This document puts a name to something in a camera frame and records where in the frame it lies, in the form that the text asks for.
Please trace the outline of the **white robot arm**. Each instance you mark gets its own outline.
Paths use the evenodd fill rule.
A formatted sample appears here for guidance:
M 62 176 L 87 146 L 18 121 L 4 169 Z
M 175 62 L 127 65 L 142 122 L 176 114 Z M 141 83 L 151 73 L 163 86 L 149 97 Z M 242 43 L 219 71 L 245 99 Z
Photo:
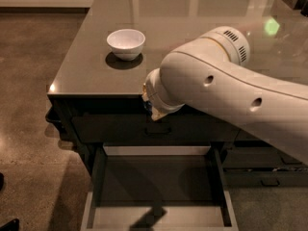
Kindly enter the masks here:
M 250 48 L 238 30 L 217 27 L 168 53 L 143 84 L 159 120 L 188 105 L 233 124 L 308 164 L 308 87 L 245 66 Z

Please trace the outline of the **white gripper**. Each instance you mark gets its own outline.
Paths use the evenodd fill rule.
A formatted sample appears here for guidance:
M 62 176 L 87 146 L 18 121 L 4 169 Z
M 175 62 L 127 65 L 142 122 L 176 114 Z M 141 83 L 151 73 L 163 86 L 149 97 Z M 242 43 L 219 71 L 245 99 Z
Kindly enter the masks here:
M 142 86 L 143 102 L 149 101 L 152 105 L 153 121 L 162 119 L 168 114 L 180 110 L 184 104 L 173 98 L 161 81 L 160 69 L 152 70 L 146 77 Z

